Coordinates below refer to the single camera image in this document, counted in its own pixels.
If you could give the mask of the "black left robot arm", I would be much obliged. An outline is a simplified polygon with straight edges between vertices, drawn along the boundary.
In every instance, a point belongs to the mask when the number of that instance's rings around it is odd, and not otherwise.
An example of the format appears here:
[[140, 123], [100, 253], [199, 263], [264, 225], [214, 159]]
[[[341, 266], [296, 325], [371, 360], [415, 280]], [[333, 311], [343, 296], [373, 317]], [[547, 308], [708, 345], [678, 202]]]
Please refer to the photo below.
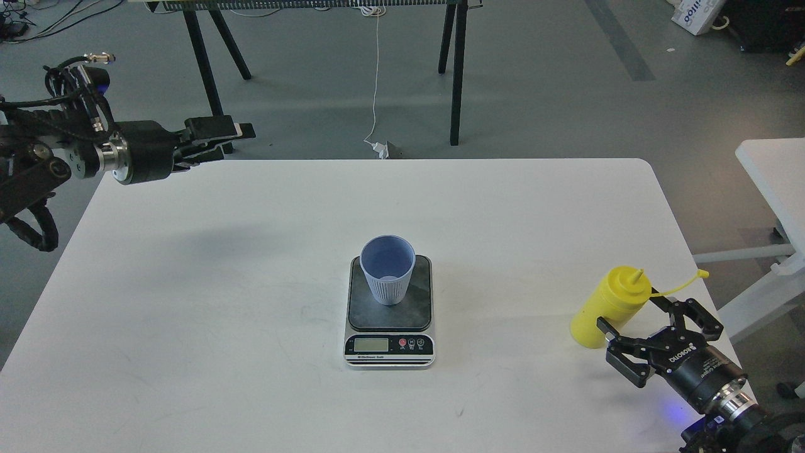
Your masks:
[[160, 181], [221, 160], [221, 146], [255, 137], [251, 124], [230, 115], [189, 118], [179, 131], [152, 120], [116, 121], [104, 97], [104, 65], [114, 60], [107, 52], [72, 57], [44, 68], [46, 99], [2, 100], [2, 224], [34, 249], [58, 247], [47, 203], [71, 177], [112, 172], [120, 184]]

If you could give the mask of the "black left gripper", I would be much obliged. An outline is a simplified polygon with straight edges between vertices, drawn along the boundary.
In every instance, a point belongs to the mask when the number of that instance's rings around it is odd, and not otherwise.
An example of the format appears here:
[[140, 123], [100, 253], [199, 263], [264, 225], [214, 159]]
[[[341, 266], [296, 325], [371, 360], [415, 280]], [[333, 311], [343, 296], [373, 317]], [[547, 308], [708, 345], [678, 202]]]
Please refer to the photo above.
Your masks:
[[224, 160], [219, 145], [256, 137], [252, 123], [237, 123], [231, 116], [187, 118], [182, 131], [167, 131], [157, 121], [119, 121], [117, 129], [126, 151], [123, 164], [112, 173], [121, 184], [160, 181]]

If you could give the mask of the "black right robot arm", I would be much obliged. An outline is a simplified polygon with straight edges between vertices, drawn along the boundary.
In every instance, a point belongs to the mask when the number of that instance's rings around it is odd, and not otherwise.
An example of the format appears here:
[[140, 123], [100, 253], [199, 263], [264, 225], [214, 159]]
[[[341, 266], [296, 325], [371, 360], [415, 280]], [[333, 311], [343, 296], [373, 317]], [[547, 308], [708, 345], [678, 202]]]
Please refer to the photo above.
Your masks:
[[745, 391], [747, 374], [714, 342], [723, 325], [693, 298], [650, 300], [669, 324], [649, 338], [632, 338], [599, 316], [606, 360], [639, 389], [661, 376], [701, 418], [682, 431], [682, 452], [802, 452], [803, 413], [764, 410]]

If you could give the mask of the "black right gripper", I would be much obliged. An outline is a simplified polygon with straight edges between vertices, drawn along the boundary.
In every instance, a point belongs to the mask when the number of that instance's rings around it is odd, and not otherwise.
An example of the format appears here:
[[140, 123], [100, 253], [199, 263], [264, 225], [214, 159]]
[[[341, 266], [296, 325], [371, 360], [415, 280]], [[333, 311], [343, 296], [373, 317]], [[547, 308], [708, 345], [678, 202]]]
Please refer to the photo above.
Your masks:
[[[723, 387], [740, 390], [747, 373], [732, 359], [707, 341], [716, 341], [724, 331], [723, 324], [705, 310], [696, 299], [672, 300], [669, 296], [652, 295], [650, 301], [669, 316], [670, 327], [658, 330], [649, 338], [625, 337], [603, 316], [596, 326], [608, 341], [606, 361], [637, 388], [657, 374], [701, 415], [716, 411], [716, 395]], [[689, 318], [701, 333], [687, 330]]]

